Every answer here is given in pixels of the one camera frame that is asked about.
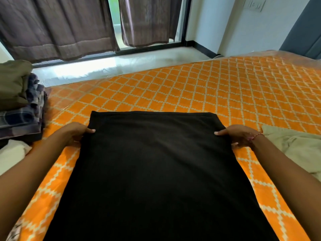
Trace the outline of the person's left forearm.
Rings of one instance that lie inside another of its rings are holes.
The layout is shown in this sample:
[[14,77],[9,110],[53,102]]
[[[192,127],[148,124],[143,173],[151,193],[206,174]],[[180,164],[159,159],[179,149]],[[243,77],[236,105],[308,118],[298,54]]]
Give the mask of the person's left forearm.
[[0,176],[0,241],[6,240],[70,139],[70,132],[59,129]]

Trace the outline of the olive green folded garment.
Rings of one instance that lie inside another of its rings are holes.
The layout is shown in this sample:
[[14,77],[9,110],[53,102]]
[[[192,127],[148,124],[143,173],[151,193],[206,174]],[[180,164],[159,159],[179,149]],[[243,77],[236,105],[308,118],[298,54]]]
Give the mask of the olive green folded garment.
[[0,63],[0,111],[19,109],[28,104],[26,90],[32,64],[26,60]]

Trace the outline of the white wall switch plate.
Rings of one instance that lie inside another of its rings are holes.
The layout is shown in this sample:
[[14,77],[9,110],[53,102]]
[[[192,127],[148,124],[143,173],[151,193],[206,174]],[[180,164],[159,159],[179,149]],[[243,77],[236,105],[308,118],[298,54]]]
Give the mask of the white wall switch plate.
[[245,0],[243,3],[243,8],[255,12],[261,12],[266,0]]

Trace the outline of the red thread wristband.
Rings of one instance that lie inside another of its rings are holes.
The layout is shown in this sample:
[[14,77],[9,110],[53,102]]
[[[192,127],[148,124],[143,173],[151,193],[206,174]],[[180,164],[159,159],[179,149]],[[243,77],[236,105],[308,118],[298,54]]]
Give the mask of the red thread wristband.
[[257,138],[257,137],[264,137],[264,135],[262,133],[250,133],[248,136],[247,136],[247,142],[251,145],[253,143],[253,141]]

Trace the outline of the brown curtain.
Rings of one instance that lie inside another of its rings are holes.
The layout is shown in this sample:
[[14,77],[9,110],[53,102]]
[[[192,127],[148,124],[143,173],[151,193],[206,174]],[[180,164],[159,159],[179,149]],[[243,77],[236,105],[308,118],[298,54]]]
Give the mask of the brown curtain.
[[107,0],[0,0],[0,41],[31,63],[120,50]]
[[182,0],[118,0],[122,40],[141,48],[175,39]]

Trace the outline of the plaid folded garment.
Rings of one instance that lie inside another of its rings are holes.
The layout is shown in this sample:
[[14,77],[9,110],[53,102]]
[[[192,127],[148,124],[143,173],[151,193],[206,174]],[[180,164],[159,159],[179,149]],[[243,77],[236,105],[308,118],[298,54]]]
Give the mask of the plaid folded garment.
[[0,141],[12,139],[30,144],[42,139],[48,95],[34,73],[29,75],[26,96],[26,106],[0,110]]

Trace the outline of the grey door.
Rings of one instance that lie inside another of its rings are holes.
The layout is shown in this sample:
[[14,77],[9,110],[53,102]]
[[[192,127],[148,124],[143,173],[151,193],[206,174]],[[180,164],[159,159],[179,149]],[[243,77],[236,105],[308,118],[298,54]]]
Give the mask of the grey door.
[[279,50],[321,59],[321,0],[307,3]]

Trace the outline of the person's left hand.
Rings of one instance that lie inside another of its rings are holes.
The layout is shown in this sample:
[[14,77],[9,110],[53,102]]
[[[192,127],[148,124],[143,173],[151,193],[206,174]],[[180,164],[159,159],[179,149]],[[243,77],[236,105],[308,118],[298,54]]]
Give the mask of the person's left hand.
[[58,143],[62,146],[68,146],[80,142],[83,135],[86,134],[84,133],[85,128],[88,128],[88,126],[79,122],[72,122],[63,126],[57,131]]

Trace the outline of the person's right hand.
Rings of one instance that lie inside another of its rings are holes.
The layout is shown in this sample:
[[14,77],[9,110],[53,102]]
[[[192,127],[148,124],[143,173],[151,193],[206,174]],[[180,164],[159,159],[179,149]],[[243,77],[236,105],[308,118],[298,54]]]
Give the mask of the person's right hand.
[[225,129],[229,129],[230,133],[232,134],[230,136],[231,138],[231,144],[233,147],[237,148],[243,148],[243,147],[251,147],[252,144],[250,145],[247,142],[247,136],[252,133],[260,133],[255,129],[252,129],[248,126],[245,125],[230,125],[226,127]]

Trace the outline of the white folded garment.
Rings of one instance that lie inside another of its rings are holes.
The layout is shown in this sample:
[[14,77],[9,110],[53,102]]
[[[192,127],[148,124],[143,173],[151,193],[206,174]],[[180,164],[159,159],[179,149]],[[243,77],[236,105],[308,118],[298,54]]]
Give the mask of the white folded garment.
[[25,142],[9,140],[7,145],[0,149],[0,176],[20,162],[31,149]]

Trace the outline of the black garment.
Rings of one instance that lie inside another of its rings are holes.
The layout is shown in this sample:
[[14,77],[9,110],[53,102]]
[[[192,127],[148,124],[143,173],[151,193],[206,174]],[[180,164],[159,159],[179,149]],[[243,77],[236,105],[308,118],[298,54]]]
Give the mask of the black garment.
[[214,113],[95,112],[43,241],[279,241]]

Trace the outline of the orange patterned bed sheet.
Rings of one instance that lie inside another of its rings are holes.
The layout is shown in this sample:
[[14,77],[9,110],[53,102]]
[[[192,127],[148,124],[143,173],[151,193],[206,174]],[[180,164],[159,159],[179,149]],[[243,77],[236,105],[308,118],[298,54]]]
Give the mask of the orange patterned bed sheet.
[[[53,86],[46,138],[92,111],[211,112],[224,126],[262,125],[321,135],[321,61],[282,51],[203,62]],[[310,241],[249,148],[236,150],[259,205],[282,241]],[[79,149],[67,147],[32,198],[18,241],[42,241]]]

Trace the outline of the beige crumpled garment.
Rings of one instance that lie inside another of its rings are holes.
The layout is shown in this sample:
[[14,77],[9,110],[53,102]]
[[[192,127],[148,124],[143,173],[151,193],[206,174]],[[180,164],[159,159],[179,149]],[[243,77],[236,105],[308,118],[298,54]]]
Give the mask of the beige crumpled garment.
[[262,126],[262,132],[288,158],[321,182],[321,135]]

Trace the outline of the person's right forearm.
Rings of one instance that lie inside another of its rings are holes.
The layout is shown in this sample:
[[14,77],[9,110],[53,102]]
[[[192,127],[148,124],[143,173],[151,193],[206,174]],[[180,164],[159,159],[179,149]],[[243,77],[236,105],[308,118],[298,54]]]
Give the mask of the person's right forearm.
[[266,137],[257,137],[251,149],[309,239],[321,241],[321,182]]

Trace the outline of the black window frame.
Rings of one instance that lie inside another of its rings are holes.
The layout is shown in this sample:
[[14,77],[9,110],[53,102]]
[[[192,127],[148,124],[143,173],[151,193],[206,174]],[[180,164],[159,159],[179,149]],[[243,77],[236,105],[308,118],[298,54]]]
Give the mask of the black window frame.
[[114,31],[115,31],[115,37],[117,40],[117,44],[120,48],[119,51],[96,53],[93,55],[87,55],[77,60],[71,60],[71,61],[63,61],[63,60],[44,61],[40,63],[34,63],[33,68],[44,68],[44,67],[49,67],[54,65],[71,64],[71,63],[84,62],[84,61],[90,61],[90,60],[96,60],[96,59],[102,59],[102,58],[109,58],[114,56],[131,55],[136,53],[157,51],[157,50],[168,49],[168,48],[184,47],[186,46],[186,43],[187,43],[186,35],[187,35],[191,1],[192,0],[182,0],[175,39],[169,39],[169,42],[167,44],[156,43],[156,44],[152,44],[141,48],[132,48],[132,47],[126,46],[122,40],[122,31],[121,31],[121,22],[120,22],[121,17],[120,17],[118,0],[107,0],[110,6],[111,18],[112,18]]

